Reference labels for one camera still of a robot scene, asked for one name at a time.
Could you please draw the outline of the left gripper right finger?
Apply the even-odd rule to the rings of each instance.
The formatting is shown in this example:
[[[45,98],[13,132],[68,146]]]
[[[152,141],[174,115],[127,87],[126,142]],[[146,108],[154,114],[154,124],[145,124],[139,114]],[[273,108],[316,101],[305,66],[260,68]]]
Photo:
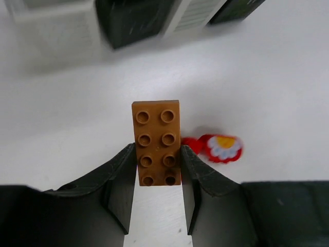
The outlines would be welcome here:
[[[194,246],[328,246],[328,182],[236,183],[180,150]]]

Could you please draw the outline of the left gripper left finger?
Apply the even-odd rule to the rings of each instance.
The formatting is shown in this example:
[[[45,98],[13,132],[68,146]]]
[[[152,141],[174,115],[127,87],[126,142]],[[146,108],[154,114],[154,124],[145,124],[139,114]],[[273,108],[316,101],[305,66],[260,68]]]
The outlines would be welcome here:
[[[1,186],[1,246],[123,246],[129,233],[136,149],[57,190]]]

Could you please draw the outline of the red flower lego piece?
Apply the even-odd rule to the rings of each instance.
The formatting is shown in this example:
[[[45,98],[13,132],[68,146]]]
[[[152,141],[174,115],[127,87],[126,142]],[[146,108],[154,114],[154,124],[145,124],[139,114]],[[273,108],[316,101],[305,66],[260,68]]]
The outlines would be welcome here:
[[[205,134],[198,140],[203,144],[202,154],[214,163],[235,162],[243,154],[243,143],[236,136]]]

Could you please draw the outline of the long red lego brick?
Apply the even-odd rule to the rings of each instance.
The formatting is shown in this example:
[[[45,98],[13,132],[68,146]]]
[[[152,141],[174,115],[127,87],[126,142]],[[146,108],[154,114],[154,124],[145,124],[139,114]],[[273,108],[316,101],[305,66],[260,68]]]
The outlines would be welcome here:
[[[182,138],[181,145],[189,146],[195,154],[200,154],[204,146],[201,140],[194,137]]]

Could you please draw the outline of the orange lego plate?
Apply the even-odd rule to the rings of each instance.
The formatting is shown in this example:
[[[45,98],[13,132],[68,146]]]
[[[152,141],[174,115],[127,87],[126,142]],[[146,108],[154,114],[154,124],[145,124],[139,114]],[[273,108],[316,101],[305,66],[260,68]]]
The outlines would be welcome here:
[[[132,117],[139,185],[180,185],[179,101],[135,101]]]

